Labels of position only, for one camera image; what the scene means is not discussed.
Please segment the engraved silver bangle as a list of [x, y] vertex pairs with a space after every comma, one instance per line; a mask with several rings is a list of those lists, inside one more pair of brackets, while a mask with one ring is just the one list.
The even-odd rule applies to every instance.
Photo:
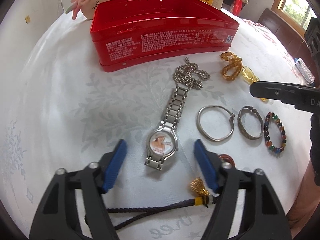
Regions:
[[[260, 122], [260, 134], [257, 137], [254, 137], [251, 134], [249, 134], [246, 131], [244, 125], [242, 124], [242, 113], [244, 110], [248, 110], [251, 114], [254, 114]], [[240, 109], [240, 111], [238, 113], [238, 117], [237, 117], [237, 123], [238, 123], [238, 128], [240, 129], [240, 133], [246, 139], [258, 140], [259, 138], [261, 138], [264, 135], [264, 121], [263, 121], [261, 115], [259, 114], [259, 112], [253, 106], [244, 106]]]

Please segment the silver wristwatch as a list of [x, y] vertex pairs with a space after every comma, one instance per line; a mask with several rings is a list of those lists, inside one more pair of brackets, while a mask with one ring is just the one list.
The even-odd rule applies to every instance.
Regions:
[[178, 151], [176, 130], [188, 92], [188, 88], [176, 86], [164, 111], [162, 121], [158, 128], [148, 135], [146, 166], [160, 171], [164, 162]]

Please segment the black braided cord gold charm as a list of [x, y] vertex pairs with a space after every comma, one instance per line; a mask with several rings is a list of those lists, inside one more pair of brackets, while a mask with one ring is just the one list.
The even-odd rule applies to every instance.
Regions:
[[108, 213], [138, 213], [135, 217], [132, 217], [116, 226], [115, 230], [120, 230], [140, 219], [149, 217], [165, 211], [171, 211], [175, 209], [182, 209], [190, 206], [205, 206], [214, 205], [218, 202], [219, 196], [211, 195], [205, 188], [203, 180], [198, 177], [190, 183], [190, 190], [195, 194], [195, 198], [176, 202], [174, 204], [157, 207], [126, 207], [126, 208], [108, 208]]

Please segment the wooden window frame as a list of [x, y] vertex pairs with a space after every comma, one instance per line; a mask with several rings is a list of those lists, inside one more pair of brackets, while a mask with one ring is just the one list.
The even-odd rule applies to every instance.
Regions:
[[302, 36], [311, 18], [317, 17], [307, 0], [274, 0], [271, 10]]

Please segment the thin silver bangle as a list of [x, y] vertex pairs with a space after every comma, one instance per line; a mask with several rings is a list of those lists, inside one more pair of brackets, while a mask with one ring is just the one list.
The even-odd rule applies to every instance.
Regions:
[[[230, 132], [222, 137], [222, 138], [214, 138], [214, 137], [211, 137], [202, 127], [201, 125], [201, 117], [204, 113], [204, 111], [206, 110], [209, 110], [209, 109], [214, 109], [214, 108], [220, 108], [222, 110], [224, 110], [225, 112], [227, 112], [229, 114], [229, 124], [231, 126], [231, 130]], [[197, 126], [197, 129], [198, 131], [206, 138], [208, 139], [209, 141], [213, 141], [213, 142], [222, 142], [226, 139], [228, 139], [229, 137], [232, 136], [233, 132], [234, 132], [234, 118], [235, 118], [235, 114], [233, 112], [231, 112], [230, 110], [228, 110], [226, 107], [223, 107], [223, 106], [218, 106], [218, 105], [208, 105], [208, 106], [204, 106], [202, 107], [198, 113], [197, 113], [197, 116], [196, 116], [196, 126]]]

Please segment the white embroidered bedspread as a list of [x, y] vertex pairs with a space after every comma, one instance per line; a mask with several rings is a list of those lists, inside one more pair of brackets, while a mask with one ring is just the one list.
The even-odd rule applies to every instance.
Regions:
[[[280, 155], [238, 129], [226, 141], [204, 144], [230, 155], [238, 169], [264, 170], [283, 209], [291, 208], [310, 159], [309, 113], [253, 98], [242, 77], [226, 82], [219, 53], [192, 54], [189, 59], [210, 80], [188, 94], [177, 127], [178, 151], [163, 170], [146, 167], [147, 136], [162, 119], [175, 87], [172, 74], [183, 57], [104, 72], [91, 22], [83, 15], [72, 20], [62, 10], [57, 17], [57, 6], [58, 0], [16, 0], [1, 23], [1, 201], [25, 235], [55, 171], [83, 169], [120, 139], [128, 153], [114, 188], [104, 195], [107, 206], [164, 206], [191, 198], [190, 182], [202, 175], [193, 154], [201, 137], [196, 115], [206, 105], [233, 113], [249, 105], [262, 116], [279, 116], [287, 134]], [[204, 113], [201, 124], [216, 138], [229, 132], [227, 112], [220, 108]]]

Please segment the dark wooden headboard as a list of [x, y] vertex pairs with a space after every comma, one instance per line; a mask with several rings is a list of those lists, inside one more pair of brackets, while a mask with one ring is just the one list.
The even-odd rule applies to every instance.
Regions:
[[306, 66], [315, 77], [316, 86], [319, 85], [317, 67], [311, 57], [310, 50], [304, 39], [287, 22], [268, 8], [265, 8], [258, 23], [267, 27], [281, 42], [293, 58], [302, 58]]

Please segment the red tin box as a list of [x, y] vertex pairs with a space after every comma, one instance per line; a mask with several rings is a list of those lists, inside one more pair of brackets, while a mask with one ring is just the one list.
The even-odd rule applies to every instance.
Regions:
[[227, 51], [239, 23], [199, 0], [100, 3], [90, 34], [105, 72], [168, 57]]

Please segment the yellow wall switch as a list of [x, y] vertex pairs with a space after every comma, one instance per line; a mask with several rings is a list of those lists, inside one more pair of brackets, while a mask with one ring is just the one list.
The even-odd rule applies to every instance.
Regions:
[[29, 15], [25, 17], [25, 22], [26, 22], [26, 24], [30, 23], [30, 16]]

